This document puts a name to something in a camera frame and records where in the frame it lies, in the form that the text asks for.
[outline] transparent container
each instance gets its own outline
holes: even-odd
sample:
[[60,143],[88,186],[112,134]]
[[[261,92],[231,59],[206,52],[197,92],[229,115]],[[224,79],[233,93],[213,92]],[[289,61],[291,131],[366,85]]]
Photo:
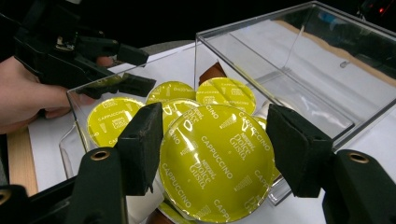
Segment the transparent container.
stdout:
[[[193,87],[194,53],[195,47],[183,49],[68,91],[67,97],[84,150],[99,147],[90,136],[88,119],[92,110],[102,102],[116,97],[126,97],[144,105],[150,91],[168,81],[179,81]],[[142,87],[147,82],[153,83],[149,89]]]
[[[290,107],[337,150],[396,103],[396,34],[312,1],[196,35],[195,88],[220,63],[254,90],[255,114]],[[279,178],[274,204],[290,194]]]

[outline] human hand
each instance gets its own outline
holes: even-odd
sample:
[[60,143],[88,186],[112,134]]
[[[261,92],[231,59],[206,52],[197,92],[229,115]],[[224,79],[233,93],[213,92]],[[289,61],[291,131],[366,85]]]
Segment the human hand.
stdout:
[[40,109],[47,119],[70,111],[67,89],[41,84],[14,57],[0,63],[0,133],[10,133],[37,118]]

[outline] plastic lid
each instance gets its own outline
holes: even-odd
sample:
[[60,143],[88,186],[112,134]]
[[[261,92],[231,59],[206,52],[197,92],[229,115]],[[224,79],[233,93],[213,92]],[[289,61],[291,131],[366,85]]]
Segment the plastic lid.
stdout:
[[115,97],[97,105],[88,116],[88,133],[99,147],[114,147],[118,137],[143,103],[128,97]]
[[175,206],[207,222],[252,213],[273,184],[274,151],[262,126],[229,105],[184,113],[162,142],[160,177]]
[[253,91],[228,77],[214,77],[202,83],[196,92],[196,101],[203,105],[232,105],[250,115],[256,109]]
[[195,89],[186,83],[179,81],[168,81],[158,85],[148,95],[146,104],[167,102],[176,98],[195,100]]
[[185,112],[200,105],[190,99],[174,99],[163,103],[163,132],[166,133],[170,125]]

